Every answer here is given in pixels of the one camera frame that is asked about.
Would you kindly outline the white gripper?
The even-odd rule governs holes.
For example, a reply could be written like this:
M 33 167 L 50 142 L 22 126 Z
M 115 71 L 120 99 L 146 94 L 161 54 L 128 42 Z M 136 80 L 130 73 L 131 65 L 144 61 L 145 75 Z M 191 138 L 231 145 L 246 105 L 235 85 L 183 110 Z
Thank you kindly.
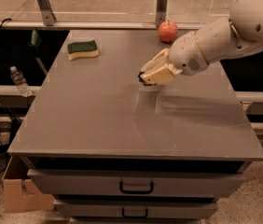
M 208 68 L 195 32 L 177 38 L 170 49 L 163 49 L 141 69 L 140 81 L 145 85 L 168 83 L 177 75 L 193 76 Z

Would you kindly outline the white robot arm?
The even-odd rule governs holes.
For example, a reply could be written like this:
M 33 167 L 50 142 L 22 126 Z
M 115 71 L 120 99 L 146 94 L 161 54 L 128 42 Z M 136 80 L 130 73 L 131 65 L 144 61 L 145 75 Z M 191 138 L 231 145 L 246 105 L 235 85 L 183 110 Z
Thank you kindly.
M 145 85 L 193 76 L 211 63 L 263 51 L 263 0 L 234 0 L 229 15 L 178 37 L 146 63 L 138 75 Z

